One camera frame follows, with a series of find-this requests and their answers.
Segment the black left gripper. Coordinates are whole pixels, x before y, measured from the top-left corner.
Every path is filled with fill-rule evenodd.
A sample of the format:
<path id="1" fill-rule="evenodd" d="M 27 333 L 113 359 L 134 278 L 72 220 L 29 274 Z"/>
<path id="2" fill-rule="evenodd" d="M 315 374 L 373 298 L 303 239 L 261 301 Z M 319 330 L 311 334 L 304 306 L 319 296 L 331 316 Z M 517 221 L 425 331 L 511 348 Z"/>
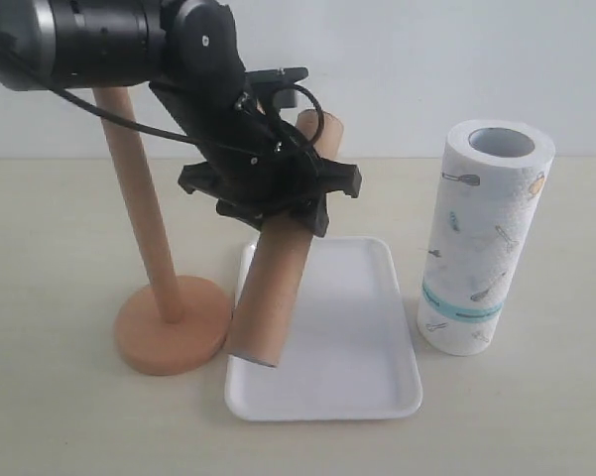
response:
<path id="1" fill-rule="evenodd" d="M 240 95 L 222 108 L 173 85 L 152 82 L 149 87 L 204 158 L 182 169 L 179 186 L 215 198 L 218 214 L 261 229 L 267 219 L 287 213 L 322 237 L 329 224 L 327 196 L 337 191 L 359 195 L 358 167 L 316 151 L 324 112 L 301 81 L 289 89 L 311 102 L 314 139 L 284 121 L 282 109 L 261 105 L 247 77 Z"/>

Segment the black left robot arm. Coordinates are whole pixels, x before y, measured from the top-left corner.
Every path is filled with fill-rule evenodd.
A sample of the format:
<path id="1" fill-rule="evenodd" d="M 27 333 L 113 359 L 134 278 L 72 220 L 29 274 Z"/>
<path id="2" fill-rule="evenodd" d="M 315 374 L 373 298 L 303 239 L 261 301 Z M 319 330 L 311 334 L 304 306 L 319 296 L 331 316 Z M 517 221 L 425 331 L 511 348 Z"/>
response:
<path id="1" fill-rule="evenodd" d="M 328 228 L 327 196 L 357 197 L 354 165 L 319 153 L 313 133 L 280 113 L 297 104 L 304 67 L 248 70 L 229 6 L 217 1 L 0 1 L 0 83 L 48 90 L 113 124 L 160 138 L 167 132 L 76 97 L 82 88 L 147 84 L 194 145 L 179 186 L 213 197 L 218 214 L 261 229 L 287 214 L 317 237 Z"/>

